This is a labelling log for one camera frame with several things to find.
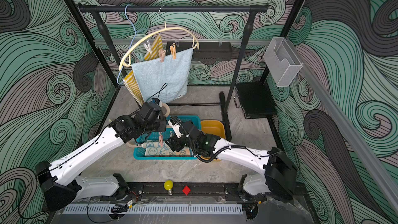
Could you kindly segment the bunny pattern towel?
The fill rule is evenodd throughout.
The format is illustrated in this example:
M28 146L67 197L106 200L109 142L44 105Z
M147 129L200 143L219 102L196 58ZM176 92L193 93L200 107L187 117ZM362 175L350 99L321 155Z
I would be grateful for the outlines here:
M166 144L161 145L159 141L150 141L142 145L146 157L191 157L191 150L183 148L181 151L172 151Z

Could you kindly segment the pink wooden hanger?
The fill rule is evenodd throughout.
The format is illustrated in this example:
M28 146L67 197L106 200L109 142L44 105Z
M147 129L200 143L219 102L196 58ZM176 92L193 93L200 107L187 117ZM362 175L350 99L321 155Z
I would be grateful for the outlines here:
M131 118L133 126L128 131L128 142L152 132L164 132L167 121L162 108L155 102L146 102Z

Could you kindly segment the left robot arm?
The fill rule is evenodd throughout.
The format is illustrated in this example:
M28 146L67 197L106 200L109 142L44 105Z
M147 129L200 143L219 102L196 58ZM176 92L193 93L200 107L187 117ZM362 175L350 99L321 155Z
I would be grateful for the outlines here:
M95 196L124 199L128 185L121 175L86 178L81 172L130 140L143 134L164 132L166 125L162 102L153 98L134 113L112 121L98 136L68 155L37 164L35 170L48 210L55 212L78 199Z

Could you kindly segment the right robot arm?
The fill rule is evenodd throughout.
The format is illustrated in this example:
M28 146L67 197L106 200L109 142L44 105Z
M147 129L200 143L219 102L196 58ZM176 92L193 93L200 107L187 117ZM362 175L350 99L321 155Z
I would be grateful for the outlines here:
M277 147L267 151L233 144L217 135L205 134L192 121L183 122L176 116L170 117L168 124L175 133L167 140L172 150L187 147L201 162L225 160L255 171L255 175L241 178L240 192L244 196L270 192L281 199L292 200L298 168L285 151Z

